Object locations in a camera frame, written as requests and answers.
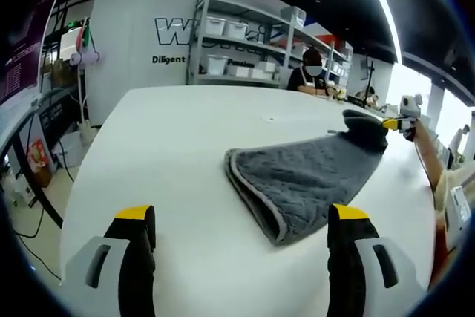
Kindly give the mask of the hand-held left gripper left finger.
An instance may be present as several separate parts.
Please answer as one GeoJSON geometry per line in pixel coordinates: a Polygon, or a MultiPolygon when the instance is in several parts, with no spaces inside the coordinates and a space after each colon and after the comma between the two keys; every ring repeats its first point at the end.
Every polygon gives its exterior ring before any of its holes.
{"type": "Polygon", "coordinates": [[[73,316],[154,316],[155,212],[119,211],[66,263],[64,303],[73,316]]]}

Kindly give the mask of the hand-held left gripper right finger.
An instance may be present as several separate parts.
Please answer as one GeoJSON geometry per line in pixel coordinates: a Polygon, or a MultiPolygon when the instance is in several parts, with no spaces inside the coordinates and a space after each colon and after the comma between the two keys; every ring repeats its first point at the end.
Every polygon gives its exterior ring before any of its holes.
{"type": "Polygon", "coordinates": [[[328,210],[328,316],[408,316],[426,296],[416,267],[355,207],[328,210]]]}

